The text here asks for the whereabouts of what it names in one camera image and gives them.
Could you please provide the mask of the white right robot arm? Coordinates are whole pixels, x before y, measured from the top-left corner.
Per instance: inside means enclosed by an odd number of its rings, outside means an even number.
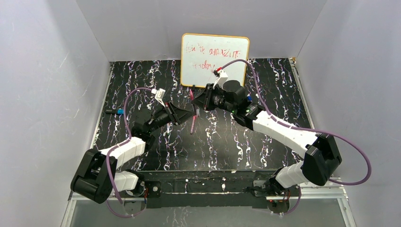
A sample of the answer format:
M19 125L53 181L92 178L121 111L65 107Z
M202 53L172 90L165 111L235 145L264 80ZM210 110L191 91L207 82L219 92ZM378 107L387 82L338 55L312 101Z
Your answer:
M223 86L207 84L192 103L205 111L218 108L230 112L241 126L271 137L303 159L278 169L266 182L275 193L307 182L324 186L342 162L333 136L295 130L288 122L268 114L236 80L229 80Z

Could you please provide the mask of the white marker pen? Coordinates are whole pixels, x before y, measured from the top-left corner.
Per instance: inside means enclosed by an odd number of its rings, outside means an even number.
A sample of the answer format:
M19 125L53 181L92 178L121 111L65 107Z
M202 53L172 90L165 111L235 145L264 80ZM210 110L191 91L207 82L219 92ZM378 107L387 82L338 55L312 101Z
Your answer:
M172 128L172 123L168 123L166 126L166 135L168 136L171 135L171 128Z

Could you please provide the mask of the dark pink pen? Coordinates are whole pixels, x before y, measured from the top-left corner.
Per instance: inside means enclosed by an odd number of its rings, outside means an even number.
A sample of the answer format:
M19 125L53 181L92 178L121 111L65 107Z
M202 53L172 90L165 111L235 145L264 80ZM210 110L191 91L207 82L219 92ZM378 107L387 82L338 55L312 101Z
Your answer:
M193 134L193 133L194 133L194 128L195 128L196 118L197 118L197 116L196 116L196 115L195 115L195 116L193 116L193 118L192 118L192 124L191 124L190 134Z

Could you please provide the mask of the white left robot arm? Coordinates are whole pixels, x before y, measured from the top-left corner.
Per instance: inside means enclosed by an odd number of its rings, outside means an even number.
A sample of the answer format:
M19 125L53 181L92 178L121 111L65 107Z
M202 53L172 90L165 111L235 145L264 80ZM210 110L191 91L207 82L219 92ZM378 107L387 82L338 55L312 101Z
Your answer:
M118 168L152 147L156 139L154 131L169 123L180 125L195 115L194 111L166 102L147 121L135 122L131 138L111 148L87 150L74 174L70 189L99 204L105 202L112 193L136 190L144 178L132 170L118 172Z

